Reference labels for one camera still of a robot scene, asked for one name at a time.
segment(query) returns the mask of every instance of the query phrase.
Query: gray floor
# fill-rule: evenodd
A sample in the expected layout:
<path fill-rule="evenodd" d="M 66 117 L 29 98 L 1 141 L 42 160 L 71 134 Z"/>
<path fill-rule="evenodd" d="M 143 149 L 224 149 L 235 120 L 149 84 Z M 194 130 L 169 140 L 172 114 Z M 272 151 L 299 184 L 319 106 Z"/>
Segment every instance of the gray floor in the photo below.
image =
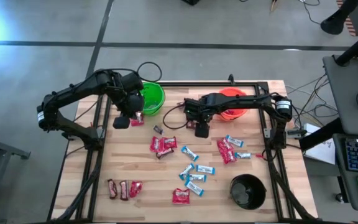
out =
<path fill-rule="evenodd" d="M 0 40 L 96 42 L 107 3 L 0 0 Z M 347 30 L 338 36 L 325 34 L 308 20 L 297 0 L 279 1 L 271 14 L 270 3 L 201 0 L 190 7 L 179 0 L 115 0 L 103 41 L 350 46 L 358 39 Z M 309 8 L 312 18 L 322 21 L 337 5 L 335 0 L 325 0 Z M 14 158 L 9 164 L 0 188 L 0 220 L 29 223 L 46 219 L 67 141 L 60 133 L 47 134 L 38 128 L 35 108 L 45 94 L 83 80 L 92 53 L 93 47 L 0 46 L 0 141 L 32 152 L 28 161 Z M 340 53 L 102 47 L 95 68 L 136 68 L 144 61 L 154 61 L 163 70 L 163 80 L 223 80 L 232 73 L 238 80 L 282 79 L 290 91 L 324 73 L 322 57 Z M 145 77 L 153 74 L 152 68 L 142 71 Z M 310 93 L 313 86 L 302 90 Z M 334 105 L 329 85 L 320 93 Z M 290 97 L 301 107 L 308 94 L 294 92 Z M 62 112 L 73 118 L 76 104 Z M 333 200 L 332 194 L 338 193 L 336 178 L 312 176 L 310 181 L 320 218 L 358 220 L 357 211 Z"/>

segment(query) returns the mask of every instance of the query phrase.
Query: paper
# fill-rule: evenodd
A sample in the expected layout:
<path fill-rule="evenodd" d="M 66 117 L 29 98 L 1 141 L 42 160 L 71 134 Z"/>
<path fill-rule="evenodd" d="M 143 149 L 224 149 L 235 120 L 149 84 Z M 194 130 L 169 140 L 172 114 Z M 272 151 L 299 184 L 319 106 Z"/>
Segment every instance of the paper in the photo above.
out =
<path fill-rule="evenodd" d="M 308 132 L 307 136 L 320 129 L 312 124 L 305 124 L 303 128 Z M 333 139 L 331 138 L 307 150 L 305 156 L 335 165 L 335 144 Z"/>

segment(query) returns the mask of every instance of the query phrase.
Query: black cup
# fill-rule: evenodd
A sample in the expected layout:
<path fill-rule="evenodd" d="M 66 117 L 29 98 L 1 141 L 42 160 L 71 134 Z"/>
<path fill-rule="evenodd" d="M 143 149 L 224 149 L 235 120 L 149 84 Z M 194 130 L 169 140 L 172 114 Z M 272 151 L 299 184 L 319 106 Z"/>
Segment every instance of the black cup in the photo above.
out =
<path fill-rule="evenodd" d="M 231 181 L 230 196 L 241 208 L 255 210 L 265 202 L 266 188 L 256 176 L 242 174 Z"/>

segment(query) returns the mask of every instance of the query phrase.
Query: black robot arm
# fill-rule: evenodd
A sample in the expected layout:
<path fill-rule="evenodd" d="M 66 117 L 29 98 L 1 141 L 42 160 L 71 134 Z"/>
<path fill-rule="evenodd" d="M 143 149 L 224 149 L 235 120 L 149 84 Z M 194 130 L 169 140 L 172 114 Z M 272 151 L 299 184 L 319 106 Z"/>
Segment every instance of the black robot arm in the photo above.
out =
<path fill-rule="evenodd" d="M 46 95 L 37 107 L 39 126 L 44 131 L 62 130 L 69 135 L 78 136 L 86 149 L 97 149 L 101 145 L 96 129 L 82 127 L 64 118 L 59 108 L 90 95 L 107 94 L 121 112 L 120 117 L 114 120 L 113 126 L 117 129 L 128 128 L 129 118 L 135 117 L 135 112 L 143 109 L 144 99 L 139 92 L 141 89 L 142 80 L 136 73 L 122 76 L 108 69 L 97 70 L 81 83 L 70 84 L 64 90 Z"/>
<path fill-rule="evenodd" d="M 214 114 L 229 109 L 263 109 L 273 118 L 273 138 L 270 145 L 280 148 L 286 146 L 285 126 L 292 119 L 292 102 L 287 97 L 276 93 L 262 96 L 225 96 L 221 93 L 210 93 L 199 100 L 185 99 L 185 113 L 188 121 L 196 121 L 195 135 L 208 137 L 208 122 Z"/>

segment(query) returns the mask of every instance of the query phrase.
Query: white candy wrapper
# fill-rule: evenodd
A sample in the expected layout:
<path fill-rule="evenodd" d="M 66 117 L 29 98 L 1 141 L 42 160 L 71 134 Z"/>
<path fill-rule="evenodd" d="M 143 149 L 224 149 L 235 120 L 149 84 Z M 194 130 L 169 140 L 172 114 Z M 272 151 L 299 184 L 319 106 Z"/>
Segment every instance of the white candy wrapper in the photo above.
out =
<path fill-rule="evenodd" d="M 215 168 L 214 167 L 197 165 L 196 170 L 197 170 L 197 172 L 205 172 L 205 173 L 208 173 L 208 174 L 215 175 Z"/>
<path fill-rule="evenodd" d="M 203 196 L 203 193 L 204 193 L 204 190 L 201 189 L 200 187 L 198 187 L 197 185 L 195 185 L 192 181 L 190 180 L 187 180 L 186 183 L 185 183 L 185 186 L 192 190 L 194 193 L 196 193 L 196 195 L 198 196 Z"/>
<path fill-rule="evenodd" d="M 187 176 L 187 180 L 190 180 L 190 181 L 199 180 L 199 181 L 206 182 L 206 175 L 204 175 L 204 174 L 189 174 Z"/>
<path fill-rule="evenodd" d="M 194 162 L 196 162 L 196 160 L 198 159 L 198 156 L 194 152 L 192 152 L 187 146 L 183 146 L 181 148 L 181 151 L 188 157 L 190 157 L 190 159 Z"/>
<path fill-rule="evenodd" d="M 250 158 L 251 158 L 251 153 L 249 153 L 249 152 L 244 152 L 244 153 L 235 152 L 235 153 L 234 153 L 234 156 L 235 156 L 237 159 L 250 159 Z"/>
<path fill-rule="evenodd" d="M 226 139 L 229 143 L 238 146 L 238 147 L 242 147 L 244 145 L 244 141 L 238 140 L 238 139 L 234 139 L 232 138 L 230 135 L 226 136 Z"/>
<path fill-rule="evenodd" d="M 188 166 L 186 167 L 186 169 L 179 174 L 179 177 L 181 178 L 181 180 L 185 180 L 185 177 L 186 177 L 186 176 L 189 174 L 189 172 L 190 172 L 191 170 L 193 170 L 193 169 L 194 169 L 194 165 L 193 165 L 193 164 L 188 165 Z"/>

